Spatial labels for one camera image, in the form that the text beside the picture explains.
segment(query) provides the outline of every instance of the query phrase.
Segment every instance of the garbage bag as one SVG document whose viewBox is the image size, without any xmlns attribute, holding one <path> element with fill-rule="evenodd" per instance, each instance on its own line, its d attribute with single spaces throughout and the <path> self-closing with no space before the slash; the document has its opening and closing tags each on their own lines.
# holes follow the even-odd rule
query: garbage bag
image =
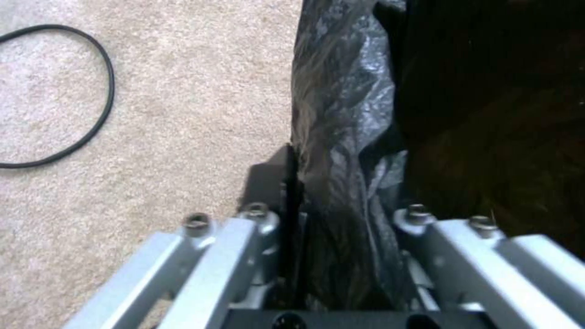
<svg viewBox="0 0 585 329">
<path fill-rule="evenodd" d="M 329 309 L 404 305 L 404 264 L 388 219 L 407 151 L 375 4 L 305 0 L 295 43 L 291 140 L 309 212 L 304 276 L 308 295 Z M 388 10 L 400 17 L 404 5 Z"/>
<path fill-rule="evenodd" d="M 291 143 L 312 304 L 405 308 L 407 197 L 583 257 L 583 17 L 580 0 L 304 0 Z"/>
</svg>

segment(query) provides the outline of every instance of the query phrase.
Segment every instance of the screw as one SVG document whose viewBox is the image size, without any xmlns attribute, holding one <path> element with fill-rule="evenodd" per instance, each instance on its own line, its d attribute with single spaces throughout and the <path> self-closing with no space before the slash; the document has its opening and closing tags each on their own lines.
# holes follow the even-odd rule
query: screw
<svg viewBox="0 0 585 329">
<path fill-rule="evenodd" d="M 426 225 L 431 219 L 431 213 L 423 204 L 411 204 L 407 209 L 407 218 L 412 225 Z"/>
<path fill-rule="evenodd" d="M 274 320 L 272 329 L 307 329 L 307 324 L 298 314 L 284 313 Z"/>
<path fill-rule="evenodd" d="M 201 237 L 209 231 L 209 216 L 204 213 L 195 213 L 185 217 L 183 227 L 190 237 Z"/>
<path fill-rule="evenodd" d="M 244 207 L 244 216 L 249 220 L 264 220 L 268 217 L 268 206 L 265 203 L 254 202 Z"/>
<path fill-rule="evenodd" d="M 472 216 L 469 218 L 469 225 L 484 239 L 493 237 L 494 233 L 498 230 L 495 220 L 488 216 Z"/>
</svg>

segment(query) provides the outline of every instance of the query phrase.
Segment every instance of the floor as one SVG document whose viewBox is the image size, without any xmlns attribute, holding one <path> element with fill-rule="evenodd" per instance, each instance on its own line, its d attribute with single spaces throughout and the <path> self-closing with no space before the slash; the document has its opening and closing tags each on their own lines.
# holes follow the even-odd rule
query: floor
<svg viewBox="0 0 585 329">
<path fill-rule="evenodd" d="M 301 1 L 3 0 L 0 35 L 41 23 L 98 39 L 115 105 L 86 147 L 0 170 L 0 328 L 61 327 L 140 243 L 182 217 L 233 214 L 247 168 L 288 140 Z M 91 45 L 39 33 L 0 45 L 0 162 L 79 139 L 105 103 Z"/>
</svg>

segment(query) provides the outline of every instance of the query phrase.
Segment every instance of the bolt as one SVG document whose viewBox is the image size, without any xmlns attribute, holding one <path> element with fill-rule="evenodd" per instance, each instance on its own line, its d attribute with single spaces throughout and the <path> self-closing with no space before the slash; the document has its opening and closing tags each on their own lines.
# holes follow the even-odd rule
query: bolt
<svg viewBox="0 0 585 329">
<path fill-rule="evenodd" d="M 183 227 L 190 237 L 201 237 L 209 231 L 209 216 L 204 213 L 195 213 L 185 217 Z"/>
<path fill-rule="evenodd" d="M 498 230 L 495 220 L 488 216 L 472 216 L 469 218 L 469 225 L 484 239 L 493 237 L 494 233 Z"/>
<path fill-rule="evenodd" d="M 431 219 L 431 213 L 423 204 L 411 204 L 407 209 L 407 218 L 412 225 L 426 225 Z"/>
<path fill-rule="evenodd" d="M 249 220 L 264 220 L 268 217 L 268 206 L 265 203 L 254 202 L 244 207 L 244 216 Z"/>
</svg>

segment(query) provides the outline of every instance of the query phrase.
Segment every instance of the coiled black cord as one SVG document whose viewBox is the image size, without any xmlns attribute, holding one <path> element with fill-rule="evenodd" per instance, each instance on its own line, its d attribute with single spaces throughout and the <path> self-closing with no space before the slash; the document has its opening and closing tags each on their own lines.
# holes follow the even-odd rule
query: coiled black cord
<svg viewBox="0 0 585 329">
<path fill-rule="evenodd" d="M 57 25 L 57 24 L 36 25 L 36 26 L 31 26 L 29 28 L 24 28 L 24 29 L 17 30 L 17 31 L 8 33 L 6 35 L 0 36 L 0 43 L 6 42 L 8 40 L 11 40 L 11 39 L 14 39 L 14 38 L 17 38 L 19 36 L 23 36 L 23 35 L 26 35 L 29 33 L 38 32 L 41 30 L 64 30 L 64 31 L 68 31 L 71 33 L 75 33 L 76 35 L 82 36 L 83 38 L 87 39 L 89 42 L 91 42 L 99 50 L 99 53 L 102 55 L 102 57 L 104 58 L 104 61 L 106 62 L 106 68 L 108 69 L 109 88 L 108 88 L 108 98 L 106 101 L 106 105 L 104 107 L 104 111 L 99 116 L 99 119 L 97 120 L 95 125 L 91 128 L 91 130 L 88 133 L 85 134 L 85 136 L 83 136 L 75 144 L 73 144 L 73 145 L 69 146 L 68 148 L 66 148 L 60 152 L 57 152 L 51 156 L 48 156 L 44 159 L 41 159 L 41 160 L 31 161 L 31 162 L 23 162 L 23 163 L 0 163 L 0 168 L 20 169 L 20 168 L 30 168 L 30 167 L 42 166 L 42 165 L 46 165 L 46 164 L 51 163 L 51 162 L 55 162 L 59 159 L 62 159 L 64 157 L 72 154 L 73 152 L 75 152 L 76 150 L 78 150 L 79 148 L 84 146 L 87 142 L 90 141 L 90 139 L 92 139 L 95 136 L 95 134 L 102 127 L 102 125 L 104 125 L 104 122 L 106 121 L 110 111 L 112 110 L 113 94 L 114 94 L 114 75 L 113 75 L 112 62 L 110 61 L 108 53 L 105 51 L 104 47 L 102 47 L 102 45 L 97 40 L 95 40 L 92 36 L 88 35 L 87 33 L 80 31 L 78 29 L 71 28 L 69 26 L 64 26 L 64 25 Z"/>
</svg>

